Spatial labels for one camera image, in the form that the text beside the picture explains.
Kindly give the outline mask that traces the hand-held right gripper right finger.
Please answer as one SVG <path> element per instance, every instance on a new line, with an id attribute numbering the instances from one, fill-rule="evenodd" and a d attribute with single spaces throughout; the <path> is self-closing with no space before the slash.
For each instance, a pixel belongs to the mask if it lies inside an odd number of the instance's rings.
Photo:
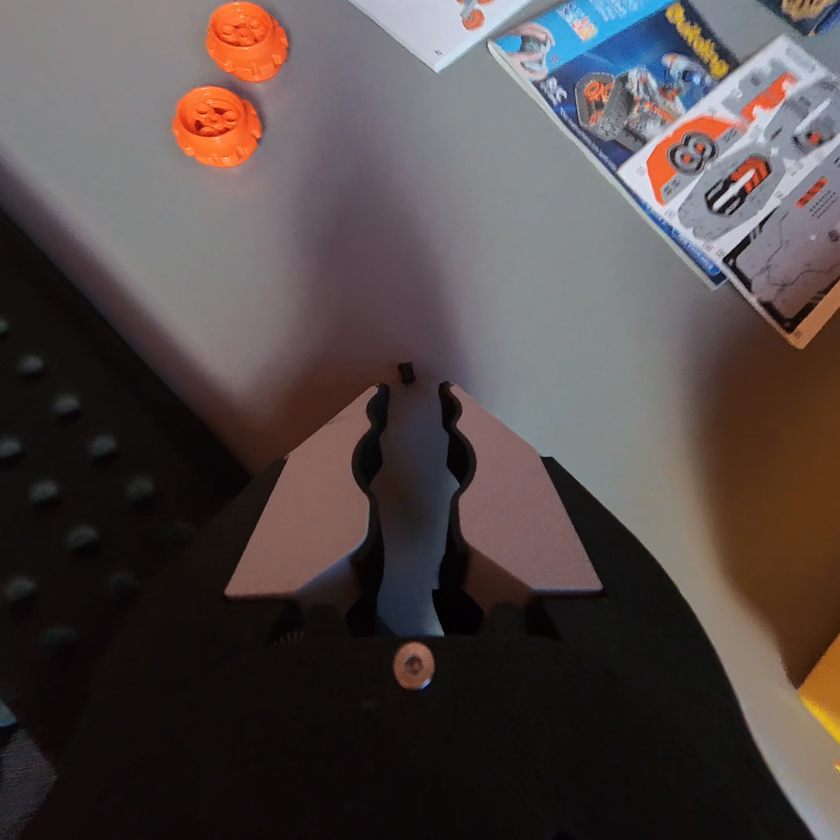
<path id="1" fill-rule="evenodd" d="M 604 585 L 539 451 L 461 387 L 440 384 L 457 487 L 440 561 L 440 625 L 478 631 L 499 604 L 601 596 Z"/>

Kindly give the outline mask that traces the white folded leaflet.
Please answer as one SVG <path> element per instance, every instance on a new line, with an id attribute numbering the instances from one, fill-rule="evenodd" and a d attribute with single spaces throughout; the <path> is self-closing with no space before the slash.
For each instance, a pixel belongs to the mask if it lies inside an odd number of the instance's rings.
<path id="1" fill-rule="evenodd" d="M 616 173 L 802 350 L 838 310 L 838 75 L 779 36 Z"/>

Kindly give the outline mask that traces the orange toy wheel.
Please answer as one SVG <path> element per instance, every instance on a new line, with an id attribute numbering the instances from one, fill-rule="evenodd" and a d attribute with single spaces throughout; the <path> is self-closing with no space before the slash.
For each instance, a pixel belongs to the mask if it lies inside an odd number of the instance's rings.
<path id="1" fill-rule="evenodd" d="M 263 7 L 231 2 L 211 14 L 205 38 L 207 54 L 227 74 L 245 82 L 273 78 L 286 63 L 286 30 Z"/>
<path id="2" fill-rule="evenodd" d="M 212 86 L 192 89 L 177 102 L 172 131 L 184 154 L 215 168 L 245 163 L 263 134 L 259 114 L 249 101 Z"/>

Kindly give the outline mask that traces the grey desk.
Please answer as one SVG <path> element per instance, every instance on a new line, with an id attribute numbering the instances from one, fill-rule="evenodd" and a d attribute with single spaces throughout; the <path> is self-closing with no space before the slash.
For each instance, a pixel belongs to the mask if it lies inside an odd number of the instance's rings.
<path id="1" fill-rule="evenodd" d="M 253 471 L 398 361 L 552 455 L 651 550 L 776 778 L 838 838 L 793 684 L 838 632 L 838 317 L 787 345 L 710 290 L 485 47 L 440 74 L 349 2 L 260 2 L 253 159 L 175 143 L 235 83 L 219 2 L 2 2 L 2 205 Z"/>

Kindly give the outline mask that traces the instruction booklet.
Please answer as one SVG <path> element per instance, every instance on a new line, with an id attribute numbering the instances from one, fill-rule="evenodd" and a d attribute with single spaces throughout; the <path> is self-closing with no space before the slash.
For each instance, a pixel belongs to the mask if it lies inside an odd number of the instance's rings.
<path id="1" fill-rule="evenodd" d="M 439 72 L 512 21 L 530 1 L 352 1 L 352 5 Z"/>

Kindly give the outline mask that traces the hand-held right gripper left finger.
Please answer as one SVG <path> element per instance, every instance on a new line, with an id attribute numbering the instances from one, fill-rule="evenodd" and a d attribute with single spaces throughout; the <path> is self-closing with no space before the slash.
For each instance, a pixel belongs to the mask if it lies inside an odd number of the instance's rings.
<path id="1" fill-rule="evenodd" d="M 384 539 L 371 483 L 391 389 L 373 385 L 285 457 L 226 585 L 232 602 L 334 607 L 351 631 L 375 631 Z"/>

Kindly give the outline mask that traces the small yellow bin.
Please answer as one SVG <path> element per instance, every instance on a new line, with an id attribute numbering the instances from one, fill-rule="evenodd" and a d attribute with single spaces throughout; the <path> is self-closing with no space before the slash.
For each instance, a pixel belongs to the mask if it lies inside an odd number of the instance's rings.
<path id="1" fill-rule="evenodd" d="M 828 645 L 797 690 L 802 705 L 839 749 L 839 636 Z"/>

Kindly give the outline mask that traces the blue cover booklet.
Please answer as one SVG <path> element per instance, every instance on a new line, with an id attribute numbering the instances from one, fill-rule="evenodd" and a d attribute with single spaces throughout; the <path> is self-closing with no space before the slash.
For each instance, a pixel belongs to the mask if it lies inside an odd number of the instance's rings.
<path id="1" fill-rule="evenodd" d="M 691 2 L 561 2 L 486 46 L 710 288 L 726 282 L 618 177 L 636 152 L 741 65 Z"/>

